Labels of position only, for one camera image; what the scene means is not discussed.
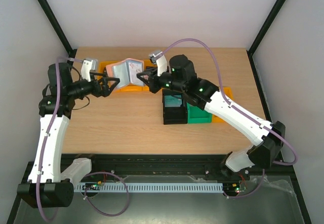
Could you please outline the pink card holder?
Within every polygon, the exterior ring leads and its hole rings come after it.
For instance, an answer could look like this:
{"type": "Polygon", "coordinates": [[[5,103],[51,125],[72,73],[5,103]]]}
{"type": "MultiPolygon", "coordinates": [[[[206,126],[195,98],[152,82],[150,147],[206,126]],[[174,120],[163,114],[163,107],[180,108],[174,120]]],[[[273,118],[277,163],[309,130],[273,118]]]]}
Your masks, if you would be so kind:
{"type": "Polygon", "coordinates": [[[109,77],[119,78],[116,88],[121,89],[129,85],[144,86],[144,83],[137,78],[137,74],[144,71],[144,61],[127,58],[117,63],[106,65],[109,77]]]}

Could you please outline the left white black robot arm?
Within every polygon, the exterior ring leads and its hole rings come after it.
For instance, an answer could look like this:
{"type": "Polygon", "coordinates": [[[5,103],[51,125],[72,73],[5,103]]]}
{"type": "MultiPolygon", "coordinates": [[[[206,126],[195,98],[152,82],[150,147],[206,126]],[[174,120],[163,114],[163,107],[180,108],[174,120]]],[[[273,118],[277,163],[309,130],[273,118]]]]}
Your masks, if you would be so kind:
{"type": "Polygon", "coordinates": [[[32,208],[67,207],[71,204],[74,187],[90,173],[89,158],[77,158],[64,171],[61,155],[65,133],[75,101],[89,95],[109,96],[120,79],[93,70],[91,62],[83,62],[79,79],[73,81],[72,66],[55,63],[48,68],[49,84],[40,101],[40,136],[32,170],[25,183],[19,184],[18,196],[32,208]]]}

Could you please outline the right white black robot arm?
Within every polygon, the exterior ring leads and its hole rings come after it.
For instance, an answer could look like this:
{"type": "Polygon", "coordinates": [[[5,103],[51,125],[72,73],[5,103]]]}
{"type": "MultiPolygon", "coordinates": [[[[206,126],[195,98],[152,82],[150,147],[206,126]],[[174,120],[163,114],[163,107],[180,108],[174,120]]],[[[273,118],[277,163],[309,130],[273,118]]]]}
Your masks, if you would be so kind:
{"type": "Polygon", "coordinates": [[[285,125],[259,118],[223,95],[218,86],[197,76],[185,55],[159,60],[156,69],[137,73],[137,78],[154,94],[160,89],[181,94],[187,103],[223,119],[251,142],[248,148],[227,154],[221,166],[224,178],[230,180],[248,167],[268,169],[275,163],[284,144],[285,125]]]}

